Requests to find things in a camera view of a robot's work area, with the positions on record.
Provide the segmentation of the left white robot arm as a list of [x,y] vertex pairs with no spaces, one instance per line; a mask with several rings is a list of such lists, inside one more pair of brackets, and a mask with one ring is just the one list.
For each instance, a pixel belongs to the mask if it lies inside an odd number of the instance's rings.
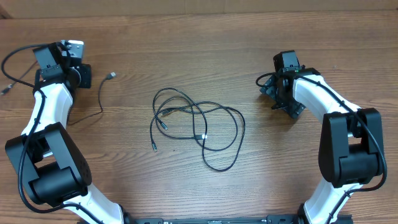
[[91,67],[80,40],[31,45],[40,68],[31,84],[35,105],[20,136],[5,145],[19,195],[35,213],[67,209],[86,223],[133,223],[92,183],[90,167],[66,127],[78,88],[90,88]]

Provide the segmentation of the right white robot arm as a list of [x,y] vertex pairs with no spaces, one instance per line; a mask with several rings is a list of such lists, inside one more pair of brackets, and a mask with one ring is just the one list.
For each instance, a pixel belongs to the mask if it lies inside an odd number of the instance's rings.
[[362,109],[332,89],[314,68],[300,64],[295,51],[273,58],[262,94],[274,110],[298,118],[308,109],[322,124],[318,165],[322,174],[312,196],[291,215],[268,215],[266,223],[352,223],[340,215],[355,192],[380,189],[387,179],[382,120],[375,108]]

